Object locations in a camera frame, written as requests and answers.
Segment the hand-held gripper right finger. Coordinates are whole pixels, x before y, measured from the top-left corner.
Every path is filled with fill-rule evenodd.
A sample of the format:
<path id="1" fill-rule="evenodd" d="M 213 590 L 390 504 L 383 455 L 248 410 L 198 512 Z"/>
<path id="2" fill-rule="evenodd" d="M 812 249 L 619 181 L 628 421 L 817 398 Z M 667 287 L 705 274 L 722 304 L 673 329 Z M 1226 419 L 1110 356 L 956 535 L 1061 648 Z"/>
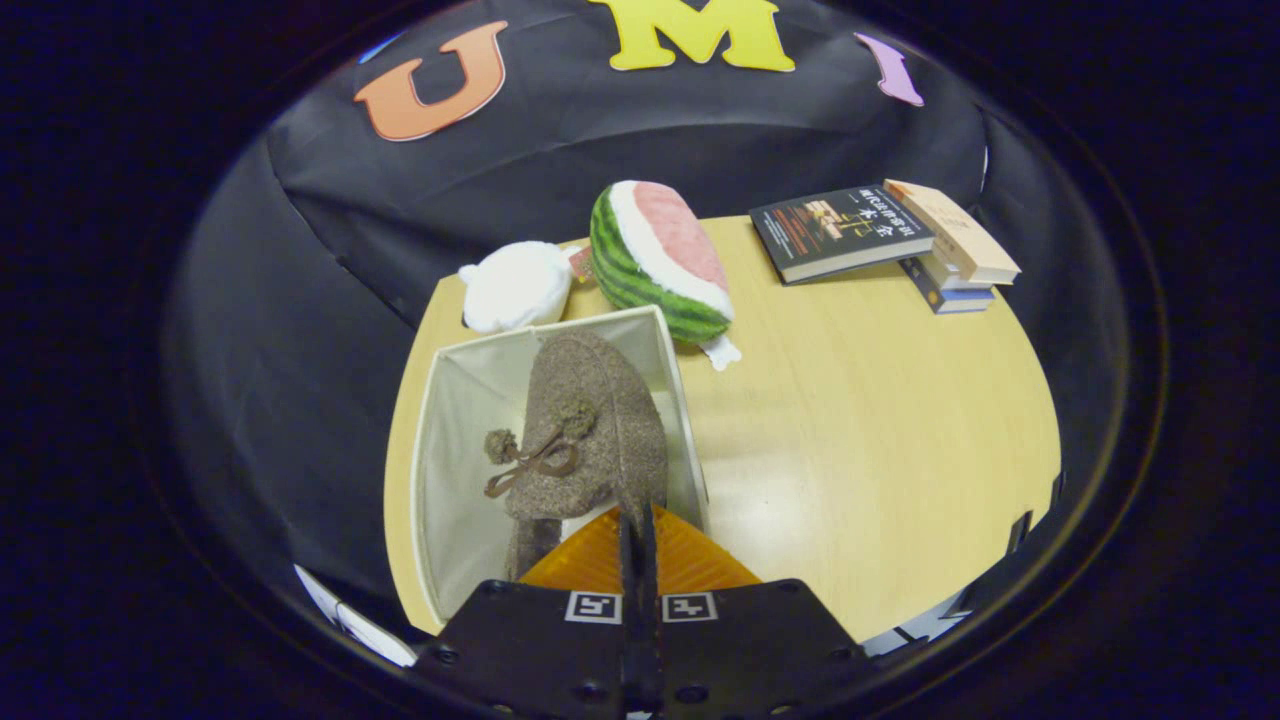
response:
<path id="1" fill-rule="evenodd" d="M 646 510 L 649 716 L 810 717 L 865 671 L 865 651 L 804 582 L 762 582 L 684 519 Z"/>

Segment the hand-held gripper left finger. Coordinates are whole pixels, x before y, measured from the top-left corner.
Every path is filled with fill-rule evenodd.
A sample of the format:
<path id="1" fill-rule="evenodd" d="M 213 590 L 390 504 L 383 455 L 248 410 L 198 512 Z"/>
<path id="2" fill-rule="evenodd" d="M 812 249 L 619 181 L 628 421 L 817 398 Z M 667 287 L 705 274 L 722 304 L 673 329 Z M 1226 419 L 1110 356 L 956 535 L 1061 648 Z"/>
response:
<path id="1" fill-rule="evenodd" d="M 620 519 L 620 593 L 475 588 L 415 675 L 484 717 L 626 719 L 641 710 L 641 533 Z"/>

